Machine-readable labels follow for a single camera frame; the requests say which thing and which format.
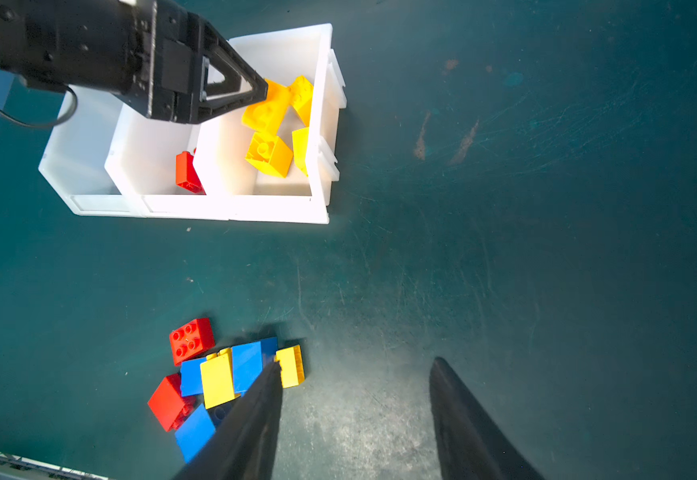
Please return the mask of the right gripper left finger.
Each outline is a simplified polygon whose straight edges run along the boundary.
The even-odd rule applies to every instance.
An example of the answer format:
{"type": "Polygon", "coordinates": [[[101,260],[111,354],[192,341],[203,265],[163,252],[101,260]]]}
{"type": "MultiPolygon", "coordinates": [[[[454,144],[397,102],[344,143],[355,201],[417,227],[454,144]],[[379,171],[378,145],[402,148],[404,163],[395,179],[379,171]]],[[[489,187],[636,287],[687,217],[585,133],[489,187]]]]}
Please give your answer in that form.
{"type": "Polygon", "coordinates": [[[274,361],[238,400],[220,430],[178,479],[270,479],[282,414],[282,370],[274,361]]]}

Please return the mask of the blue lego brick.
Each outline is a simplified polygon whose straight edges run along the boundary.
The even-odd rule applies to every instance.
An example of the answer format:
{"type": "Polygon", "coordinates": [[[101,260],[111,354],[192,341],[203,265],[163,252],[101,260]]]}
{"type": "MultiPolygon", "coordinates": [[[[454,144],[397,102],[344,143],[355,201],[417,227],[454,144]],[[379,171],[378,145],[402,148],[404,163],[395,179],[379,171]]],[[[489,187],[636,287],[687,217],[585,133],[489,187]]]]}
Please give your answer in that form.
{"type": "Polygon", "coordinates": [[[186,463],[192,461],[198,452],[206,446],[214,433],[220,429],[236,402],[228,402],[210,409],[203,403],[188,416],[184,424],[176,430],[176,443],[186,463]]]}
{"type": "Polygon", "coordinates": [[[235,394],[246,394],[262,370],[274,362],[276,351],[278,351],[276,337],[232,346],[232,379],[235,394]]]}
{"type": "Polygon", "coordinates": [[[202,385],[202,364],[206,358],[186,360],[180,365],[180,393],[182,397],[192,397],[204,393],[202,385]]]}

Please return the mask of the yellow lego brick top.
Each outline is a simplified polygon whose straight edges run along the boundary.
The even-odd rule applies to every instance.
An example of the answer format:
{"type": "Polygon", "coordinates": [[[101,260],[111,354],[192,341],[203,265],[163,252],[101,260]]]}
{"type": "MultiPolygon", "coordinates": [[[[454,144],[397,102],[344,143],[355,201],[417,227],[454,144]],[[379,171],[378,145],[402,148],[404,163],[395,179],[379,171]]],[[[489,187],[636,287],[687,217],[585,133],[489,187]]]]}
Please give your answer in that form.
{"type": "Polygon", "coordinates": [[[294,108],[296,115],[304,126],[310,126],[312,116],[312,98],[314,98],[314,86],[306,76],[298,76],[292,85],[288,87],[290,92],[290,106],[294,108]]]}

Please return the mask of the blue lego brick bottom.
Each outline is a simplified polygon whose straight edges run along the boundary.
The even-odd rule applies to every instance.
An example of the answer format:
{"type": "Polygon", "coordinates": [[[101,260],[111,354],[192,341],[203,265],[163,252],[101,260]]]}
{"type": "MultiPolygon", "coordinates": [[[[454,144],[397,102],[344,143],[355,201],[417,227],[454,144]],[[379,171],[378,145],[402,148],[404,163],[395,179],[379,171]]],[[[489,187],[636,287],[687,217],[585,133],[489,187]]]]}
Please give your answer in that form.
{"type": "Polygon", "coordinates": [[[176,430],[176,443],[186,463],[192,461],[198,452],[206,446],[214,433],[220,429],[236,402],[228,402],[210,409],[203,403],[188,416],[184,424],[176,430]]]}

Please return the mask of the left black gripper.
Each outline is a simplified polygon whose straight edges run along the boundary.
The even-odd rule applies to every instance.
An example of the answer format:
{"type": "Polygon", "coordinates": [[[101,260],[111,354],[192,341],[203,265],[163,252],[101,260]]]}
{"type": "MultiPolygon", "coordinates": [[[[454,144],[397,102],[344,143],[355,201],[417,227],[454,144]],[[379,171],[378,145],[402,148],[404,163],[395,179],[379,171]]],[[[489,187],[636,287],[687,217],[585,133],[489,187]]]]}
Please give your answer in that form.
{"type": "Polygon", "coordinates": [[[0,70],[38,90],[103,91],[179,124],[268,98],[228,40],[173,1],[0,1],[0,70]]]}

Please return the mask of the red lego brick bottom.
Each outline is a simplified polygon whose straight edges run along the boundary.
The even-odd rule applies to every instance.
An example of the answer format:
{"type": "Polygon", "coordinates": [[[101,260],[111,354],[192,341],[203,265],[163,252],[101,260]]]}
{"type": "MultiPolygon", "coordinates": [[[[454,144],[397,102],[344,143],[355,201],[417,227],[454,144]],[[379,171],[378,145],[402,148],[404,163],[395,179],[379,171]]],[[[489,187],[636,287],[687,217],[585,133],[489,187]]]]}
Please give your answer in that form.
{"type": "Polygon", "coordinates": [[[196,408],[192,397],[182,396],[182,376],[179,373],[168,375],[162,379],[154,394],[148,400],[160,426],[165,432],[174,431],[190,417],[196,408]]]}

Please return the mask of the long red lego brick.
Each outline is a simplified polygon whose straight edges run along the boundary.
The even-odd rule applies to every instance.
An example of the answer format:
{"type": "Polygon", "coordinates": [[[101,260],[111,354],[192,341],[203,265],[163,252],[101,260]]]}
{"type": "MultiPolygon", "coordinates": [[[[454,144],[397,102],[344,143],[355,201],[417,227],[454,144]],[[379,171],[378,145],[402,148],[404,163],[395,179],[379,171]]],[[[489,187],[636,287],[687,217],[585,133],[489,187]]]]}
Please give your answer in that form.
{"type": "Polygon", "coordinates": [[[206,194],[194,168],[194,154],[190,151],[176,155],[176,185],[192,194],[206,194]]]}

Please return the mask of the red square lego brick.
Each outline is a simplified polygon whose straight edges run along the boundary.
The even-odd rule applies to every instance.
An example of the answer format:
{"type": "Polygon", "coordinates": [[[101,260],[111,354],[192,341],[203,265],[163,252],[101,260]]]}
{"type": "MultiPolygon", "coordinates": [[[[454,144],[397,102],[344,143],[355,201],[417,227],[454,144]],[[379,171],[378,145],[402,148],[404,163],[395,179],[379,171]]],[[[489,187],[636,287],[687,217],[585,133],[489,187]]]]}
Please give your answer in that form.
{"type": "Polygon", "coordinates": [[[212,324],[208,318],[194,319],[170,333],[170,352],[174,365],[180,367],[216,345],[212,324]]]}

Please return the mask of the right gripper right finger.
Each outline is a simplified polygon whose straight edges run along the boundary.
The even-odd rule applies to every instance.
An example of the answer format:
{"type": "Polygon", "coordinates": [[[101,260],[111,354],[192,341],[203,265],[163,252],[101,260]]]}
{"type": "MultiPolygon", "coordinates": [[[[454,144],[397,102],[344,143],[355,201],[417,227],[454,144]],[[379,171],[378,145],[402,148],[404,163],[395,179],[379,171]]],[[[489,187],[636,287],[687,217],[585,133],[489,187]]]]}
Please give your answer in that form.
{"type": "Polygon", "coordinates": [[[441,357],[431,366],[429,397],[442,478],[542,478],[441,357]]]}

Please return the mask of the small yellow lego brick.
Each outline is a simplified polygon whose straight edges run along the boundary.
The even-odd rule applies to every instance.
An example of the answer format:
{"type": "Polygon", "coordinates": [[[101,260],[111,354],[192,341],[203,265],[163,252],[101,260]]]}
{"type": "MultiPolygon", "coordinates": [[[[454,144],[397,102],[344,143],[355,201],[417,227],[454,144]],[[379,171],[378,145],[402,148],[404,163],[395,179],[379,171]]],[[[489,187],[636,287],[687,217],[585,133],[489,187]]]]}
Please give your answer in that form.
{"type": "Polygon", "coordinates": [[[299,345],[276,351],[276,361],[280,364],[282,387],[296,387],[306,380],[302,348],[299,345]]]}

